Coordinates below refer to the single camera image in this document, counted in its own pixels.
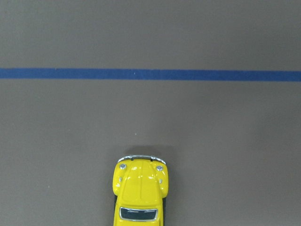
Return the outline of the yellow beetle toy car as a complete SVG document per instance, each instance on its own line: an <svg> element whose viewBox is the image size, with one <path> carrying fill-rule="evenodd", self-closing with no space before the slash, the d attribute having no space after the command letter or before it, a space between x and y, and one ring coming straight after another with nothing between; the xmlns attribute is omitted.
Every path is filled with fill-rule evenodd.
<svg viewBox="0 0 301 226"><path fill-rule="evenodd" d="M112 179L115 226L163 226L169 176L166 162L151 155L118 160Z"/></svg>

